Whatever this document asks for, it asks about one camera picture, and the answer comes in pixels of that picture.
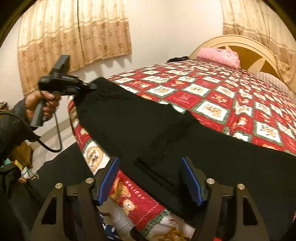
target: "metal screw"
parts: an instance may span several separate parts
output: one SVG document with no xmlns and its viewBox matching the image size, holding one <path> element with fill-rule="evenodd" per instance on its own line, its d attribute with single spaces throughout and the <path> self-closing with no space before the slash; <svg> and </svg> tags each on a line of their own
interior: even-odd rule
<svg viewBox="0 0 296 241">
<path fill-rule="evenodd" d="M 93 183 L 93 181 L 94 181 L 94 179 L 91 178 L 91 177 L 89 177 L 89 178 L 87 178 L 87 179 L 85 180 L 85 182 L 88 183 L 88 184 Z"/>
<path fill-rule="evenodd" d="M 212 185 L 212 184 L 215 183 L 215 180 L 212 179 L 212 178 L 208 178 L 208 179 L 207 179 L 207 183 Z"/>
<path fill-rule="evenodd" d="M 56 189 L 60 189 L 60 188 L 62 188 L 62 186 L 63 186 L 63 184 L 61 184 L 61 183 L 57 183 L 57 184 L 55 185 Z"/>
<path fill-rule="evenodd" d="M 237 187 L 238 187 L 238 189 L 240 189 L 240 190 L 244 190 L 244 184 L 237 184 Z"/>
</svg>

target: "pink pillow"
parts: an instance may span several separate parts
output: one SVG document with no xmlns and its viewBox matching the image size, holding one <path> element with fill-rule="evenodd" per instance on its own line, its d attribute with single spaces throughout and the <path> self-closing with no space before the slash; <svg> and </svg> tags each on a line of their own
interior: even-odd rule
<svg viewBox="0 0 296 241">
<path fill-rule="evenodd" d="M 225 49 L 201 48 L 196 59 L 212 61 L 237 69 L 240 61 L 237 52 Z"/>
</svg>

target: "blue gripper pad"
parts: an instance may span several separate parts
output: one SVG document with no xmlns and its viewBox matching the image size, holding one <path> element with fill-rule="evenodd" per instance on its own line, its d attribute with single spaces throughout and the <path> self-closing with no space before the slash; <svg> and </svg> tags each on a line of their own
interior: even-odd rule
<svg viewBox="0 0 296 241">
<path fill-rule="evenodd" d="M 111 157 L 105 168 L 99 169 L 94 179 L 96 180 L 96 194 L 98 204 L 101 206 L 108 199 L 112 185 L 119 169 L 119 158 Z"/>
<path fill-rule="evenodd" d="M 205 174 L 200 169 L 196 169 L 189 157 L 183 157 L 181 159 L 181 172 L 183 182 L 186 184 L 191 198 L 198 206 L 207 199 L 207 193 L 205 187 L 205 180 L 207 179 Z"/>
</svg>

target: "teddy bear print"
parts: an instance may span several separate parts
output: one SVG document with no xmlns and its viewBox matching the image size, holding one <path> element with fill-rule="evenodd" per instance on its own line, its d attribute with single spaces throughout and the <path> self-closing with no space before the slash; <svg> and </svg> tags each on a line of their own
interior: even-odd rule
<svg viewBox="0 0 296 241">
<path fill-rule="evenodd" d="M 110 198 L 113 201 L 117 201 L 122 197 L 131 197 L 131 193 L 129 192 L 127 186 L 124 185 L 123 182 L 119 181 L 119 178 L 116 178 L 114 182 L 114 193 L 110 195 Z"/>
<path fill-rule="evenodd" d="M 130 199 L 124 200 L 122 205 L 122 208 L 126 215 L 128 215 L 130 211 L 133 211 L 136 208 L 136 205 Z"/>
</svg>

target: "trigger handle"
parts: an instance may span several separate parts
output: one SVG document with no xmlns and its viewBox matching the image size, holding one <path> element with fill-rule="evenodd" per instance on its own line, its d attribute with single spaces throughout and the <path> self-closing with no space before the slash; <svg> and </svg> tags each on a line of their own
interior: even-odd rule
<svg viewBox="0 0 296 241">
<path fill-rule="evenodd" d="M 35 111 L 34 111 L 34 115 L 33 115 L 33 118 L 32 118 L 32 121 L 30 123 L 30 126 L 31 127 L 41 127 L 43 126 L 43 107 L 45 106 L 46 104 L 46 100 L 45 99 L 42 99 L 42 100 L 39 100 L 36 108 L 35 108 Z"/>
</svg>

